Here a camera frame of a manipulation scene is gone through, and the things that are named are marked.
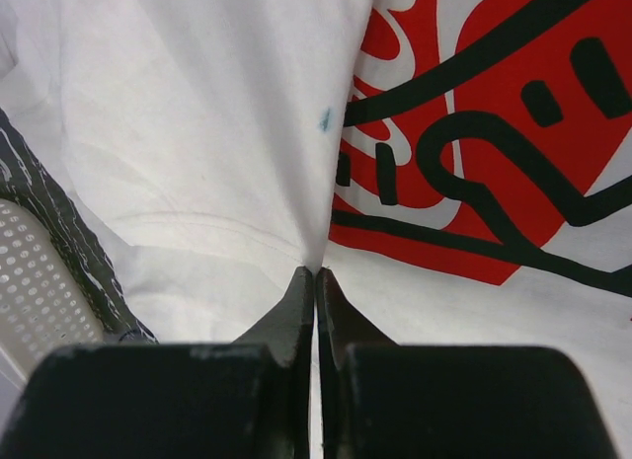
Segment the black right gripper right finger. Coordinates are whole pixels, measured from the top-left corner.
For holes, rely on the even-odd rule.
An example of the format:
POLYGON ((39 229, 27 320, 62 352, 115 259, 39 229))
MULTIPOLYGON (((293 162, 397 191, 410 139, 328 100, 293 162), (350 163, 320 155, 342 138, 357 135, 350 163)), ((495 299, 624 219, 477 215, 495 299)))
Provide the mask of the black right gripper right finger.
POLYGON ((542 346, 399 345, 316 278, 327 458, 613 458, 581 371, 542 346))

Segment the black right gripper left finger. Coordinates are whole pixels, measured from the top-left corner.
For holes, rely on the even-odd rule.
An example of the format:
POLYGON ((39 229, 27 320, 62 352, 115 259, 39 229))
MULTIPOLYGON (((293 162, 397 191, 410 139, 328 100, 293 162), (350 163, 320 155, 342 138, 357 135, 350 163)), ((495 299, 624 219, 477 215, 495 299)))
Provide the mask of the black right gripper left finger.
POLYGON ((13 458, 306 458, 314 278, 230 344, 67 346, 9 419, 13 458))

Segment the white Coca-Cola print t-shirt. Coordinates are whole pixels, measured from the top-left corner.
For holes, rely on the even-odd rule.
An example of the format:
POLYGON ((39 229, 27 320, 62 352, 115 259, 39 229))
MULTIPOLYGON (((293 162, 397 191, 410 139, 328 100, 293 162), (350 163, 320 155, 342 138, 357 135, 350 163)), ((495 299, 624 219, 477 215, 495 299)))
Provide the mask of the white Coca-Cola print t-shirt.
POLYGON ((329 268, 402 344, 569 355, 631 454, 631 0, 1 0, 1 201, 105 339, 329 268))

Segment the white perforated plastic basket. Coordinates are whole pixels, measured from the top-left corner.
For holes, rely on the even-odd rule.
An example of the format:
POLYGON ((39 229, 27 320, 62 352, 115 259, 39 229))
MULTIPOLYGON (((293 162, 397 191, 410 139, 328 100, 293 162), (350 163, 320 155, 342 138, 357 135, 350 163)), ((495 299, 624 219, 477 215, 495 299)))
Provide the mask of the white perforated plastic basket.
POLYGON ((51 236, 16 203, 1 201, 1 372, 26 384, 65 345, 99 344, 105 331, 51 236))

